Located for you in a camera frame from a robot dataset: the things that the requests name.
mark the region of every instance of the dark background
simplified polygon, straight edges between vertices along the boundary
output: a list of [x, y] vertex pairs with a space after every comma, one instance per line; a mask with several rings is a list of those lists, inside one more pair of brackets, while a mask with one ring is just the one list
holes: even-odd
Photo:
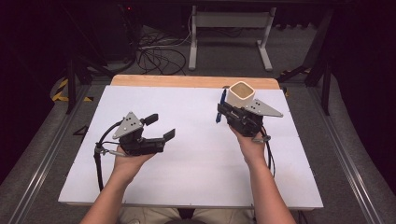
[[[64, 76], [71, 55], [82, 54], [101, 65], [132, 60], [125, 47], [128, 37], [110, 35], [124, 34], [116, 5], [63, 7], [52, 1], [0, 3], [0, 136], [5, 143], [0, 153], [1, 182], [50, 112], [50, 90]], [[136, 8], [140, 22], [185, 34], [189, 7], [156, 7], [152, 9], [156, 17], [145, 17], [148, 13], [143, 12], [149, 9]], [[354, 7], [336, 10], [323, 50], [333, 56], [332, 72], [361, 141], [396, 192], [396, 35], [392, 32], [396, 20], [391, 9], [390, 1], [359, 1]], [[274, 25], [318, 25], [323, 12], [317, 7], [279, 7]], [[90, 22], [104, 15], [114, 17]]]

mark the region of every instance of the gray carpet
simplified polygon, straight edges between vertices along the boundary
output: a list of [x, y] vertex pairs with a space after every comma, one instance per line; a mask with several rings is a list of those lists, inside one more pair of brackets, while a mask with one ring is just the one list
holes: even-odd
[[[188, 76], [278, 77], [281, 71], [301, 65], [315, 35], [315, 30], [312, 28], [294, 28], [284, 31], [273, 29], [267, 44], [267, 51], [274, 67], [271, 73], [263, 70], [262, 60], [255, 46], [255, 40], [260, 38], [260, 34], [260, 30], [249, 30], [244, 31], [238, 38], [230, 38], [213, 32], [202, 33], [199, 35], [197, 68], [195, 71], [189, 71], [186, 65], [184, 72]], [[188, 44], [175, 49], [180, 50], [188, 60]], [[182, 63], [182, 58], [177, 55], [169, 55], [169, 58], [176, 63]], [[109, 68], [118, 66], [120, 66], [119, 63], [113, 63]], [[175, 67], [169, 66], [167, 69], [172, 71]], [[143, 72], [134, 64], [122, 73], [140, 74]], [[323, 209], [305, 212], [308, 223], [371, 223], [362, 212], [343, 165], [334, 152], [334, 142], [320, 115], [321, 111], [317, 109], [312, 97], [312, 91], [319, 92], [320, 85], [308, 89], [302, 82], [304, 78], [305, 75], [299, 75], [282, 83], [281, 86], [289, 90], [287, 101], [290, 111], [309, 163], [316, 174], [315, 179], [324, 203]], [[103, 89], [109, 81], [107, 77], [94, 78], [86, 94], [86, 96], [93, 97], [93, 102], [83, 102], [78, 107], [60, 143], [56, 158], [50, 165], [49, 172], [27, 211], [23, 223], [78, 223], [88, 210], [88, 207], [61, 204], [57, 200], [82, 140], [81, 136], [73, 135], [73, 133], [85, 125], [89, 126]], [[67, 102], [56, 102], [18, 164], [0, 186], [0, 223], [7, 223], [12, 217], [23, 193], [29, 186], [30, 179], [51, 147], [56, 132], [60, 129], [66, 108]], [[332, 80], [330, 113], [332, 123], [347, 153], [359, 170], [380, 218], [383, 223], [396, 223], [395, 195], [375, 169], [356, 135], [335, 79]], [[297, 220], [297, 212], [292, 213]]]

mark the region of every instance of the hand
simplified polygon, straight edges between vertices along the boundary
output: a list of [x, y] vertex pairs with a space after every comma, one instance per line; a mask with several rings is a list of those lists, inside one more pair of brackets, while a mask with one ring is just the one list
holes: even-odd
[[[120, 146], [117, 147], [117, 151], [124, 153]], [[154, 154], [135, 157], [116, 156], [111, 178], [116, 179], [124, 187], [128, 186], [137, 175], [142, 165], [153, 156]]]
[[[264, 157], [264, 143], [257, 143], [253, 142], [252, 137], [245, 137], [240, 134], [237, 130], [230, 126], [231, 131], [235, 134], [236, 138], [238, 139], [239, 146], [241, 147], [242, 154], [245, 157], [245, 162], [248, 166], [255, 165], [255, 164], [266, 164], [265, 157]], [[257, 139], [262, 139], [262, 134], [257, 133]]]

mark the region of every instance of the forearm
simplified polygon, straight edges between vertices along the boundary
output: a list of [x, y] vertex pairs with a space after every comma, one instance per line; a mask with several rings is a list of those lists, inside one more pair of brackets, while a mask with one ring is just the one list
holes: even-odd
[[116, 223], [127, 185], [110, 177], [81, 223]]
[[257, 223], [295, 223], [265, 161], [249, 165]]

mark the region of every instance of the person's right hand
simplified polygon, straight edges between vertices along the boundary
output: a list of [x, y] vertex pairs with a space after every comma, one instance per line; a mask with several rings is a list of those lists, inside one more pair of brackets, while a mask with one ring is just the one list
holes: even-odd
[[[233, 131], [239, 142], [239, 146], [241, 147], [241, 151], [245, 157], [245, 162], [247, 163], [247, 165], [248, 166], [256, 165], [256, 164], [266, 165], [266, 161], [264, 157], [265, 144], [253, 142], [252, 137], [243, 136], [231, 126], [230, 129], [231, 131]], [[255, 138], [262, 139], [262, 134], [257, 133]]]

